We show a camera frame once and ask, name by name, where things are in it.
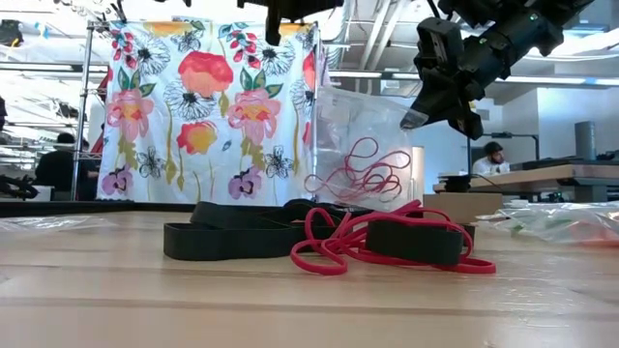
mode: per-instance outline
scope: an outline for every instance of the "table surface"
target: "table surface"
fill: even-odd
[[[558,189],[558,179],[595,178],[616,180],[619,178],[619,165],[565,164],[547,168],[518,170],[506,174],[474,178],[471,188],[487,192],[540,192],[545,189]],[[435,184],[434,192],[445,190],[445,184]]]
[[[497,275],[351,261],[337,277],[288,258],[180,262],[162,224],[0,232],[0,347],[616,347],[619,252],[479,231]]]

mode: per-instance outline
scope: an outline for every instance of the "white wall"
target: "white wall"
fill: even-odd
[[[514,134],[539,134],[537,90],[529,91],[503,105],[502,122],[502,131],[510,131]],[[535,159],[533,138],[495,139],[495,141],[503,146],[506,160],[509,163]]]
[[[392,102],[409,107],[414,99],[384,97]],[[484,121],[486,132],[501,131],[502,106],[494,105],[493,100],[476,101],[476,107],[487,109],[490,120]],[[473,146],[484,146],[487,139],[473,142]],[[433,193],[432,186],[438,182],[438,173],[466,170],[466,137],[449,127],[447,122],[439,122],[413,130],[412,146],[425,149],[425,192]]]
[[[574,124],[593,121],[598,153],[619,149],[617,90],[538,88],[542,158],[575,155]]]

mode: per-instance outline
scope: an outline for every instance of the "clear plastic bag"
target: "clear plastic bag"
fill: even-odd
[[[619,203],[516,202],[493,216],[477,217],[486,229],[568,245],[619,247]]]
[[[9,232],[38,234],[106,226],[115,224],[105,218],[91,216],[7,217],[0,218],[0,235]]]
[[[412,199],[412,110],[379,97],[323,87],[318,93],[315,175],[304,188],[321,202],[392,211]],[[427,118],[415,114],[417,127]]]

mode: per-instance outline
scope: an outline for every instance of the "white fabric with flowers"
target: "white fabric with flowers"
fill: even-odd
[[[308,197],[311,25],[112,24],[98,197],[279,206]]]

